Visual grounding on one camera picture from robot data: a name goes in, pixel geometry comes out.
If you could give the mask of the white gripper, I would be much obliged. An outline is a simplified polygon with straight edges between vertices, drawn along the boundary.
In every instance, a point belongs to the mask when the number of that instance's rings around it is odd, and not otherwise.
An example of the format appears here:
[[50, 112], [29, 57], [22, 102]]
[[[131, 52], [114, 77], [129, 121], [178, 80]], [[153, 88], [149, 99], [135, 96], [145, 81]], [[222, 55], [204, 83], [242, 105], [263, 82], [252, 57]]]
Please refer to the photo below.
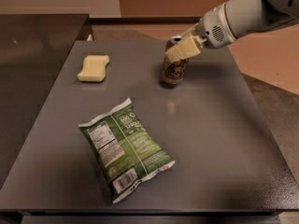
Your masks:
[[171, 47], [166, 50], [165, 58], [170, 62], [178, 62], [191, 58], [201, 52], [201, 39], [208, 49], [219, 49], [236, 41], [229, 25], [226, 4], [208, 11], [195, 25], [170, 38]]

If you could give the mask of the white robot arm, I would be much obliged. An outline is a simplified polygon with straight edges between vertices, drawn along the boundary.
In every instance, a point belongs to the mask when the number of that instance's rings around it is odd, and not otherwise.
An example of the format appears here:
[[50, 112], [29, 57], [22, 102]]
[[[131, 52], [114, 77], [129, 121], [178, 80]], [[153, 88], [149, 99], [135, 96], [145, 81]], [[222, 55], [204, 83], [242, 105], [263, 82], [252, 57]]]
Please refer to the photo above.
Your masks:
[[230, 0], [208, 11], [181, 40], [165, 52], [178, 62], [191, 58], [202, 48], [219, 49], [237, 39], [292, 26], [299, 19], [299, 0]]

